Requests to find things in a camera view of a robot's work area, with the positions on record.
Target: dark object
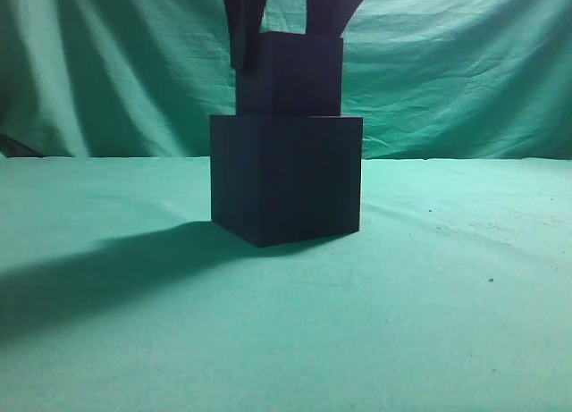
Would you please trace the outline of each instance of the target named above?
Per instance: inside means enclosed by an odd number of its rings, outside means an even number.
[[[248,71],[257,60],[268,0],[223,0],[231,41],[231,66]],[[307,34],[339,37],[364,0],[307,0]]]
[[[363,119],[340,117],[341,32],[362,0],[308,0],[307,34],[266,0],[224,0],[236,114],[211,118],[215,223],[259,247],[359,230]]]
[[[213,116],[213,221],[258,247],[359,230],[363,121]]]
[[[44,157],[36,150],[24,146],[21,142],[3,133],[0,133],[0,153],[6,157]]]
[[[236,72],[237,115],[340,115],[341,38],[267,32],[258,61]]]

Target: box face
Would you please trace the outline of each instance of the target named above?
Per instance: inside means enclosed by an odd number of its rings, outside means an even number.
[[[236,75],[237,115],[339,116],[343,40],[260,35],[256,67]]]
[[[359,230],[362,138],[359,118],[278,118],[261,130],[268,244]]]
[[[213,221],[259,242],[258,124],[245,118],[211,117],[211,214]]]

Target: wrinkled fabric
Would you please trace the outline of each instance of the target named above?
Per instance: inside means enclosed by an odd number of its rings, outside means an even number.
[[[359,233],[271,248],[207,157],[0,179],[3,412],[570,410],[572,161],[367,160]]]
[[[572,0],[366,0],[366,158],[571,157]],[[302,32],[305,0],[265,29]],[[206,156],[234,93],[222,0],[0,0],[0,132],[49,156]]]

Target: table surface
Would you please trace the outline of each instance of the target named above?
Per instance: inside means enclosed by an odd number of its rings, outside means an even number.
[[[569,411],[572,161],[365,161],[258,249],[208,158],[0,160],[2,411]]]

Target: green backdrop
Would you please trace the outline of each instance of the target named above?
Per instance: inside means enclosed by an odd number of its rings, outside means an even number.
[[[265,29],[300,32],[305,0]],[[571,157],[572,0],[366,0],[366,158]],[[233,110],[222,0],[0,0],[0,132],[51,156],[205,156]]]

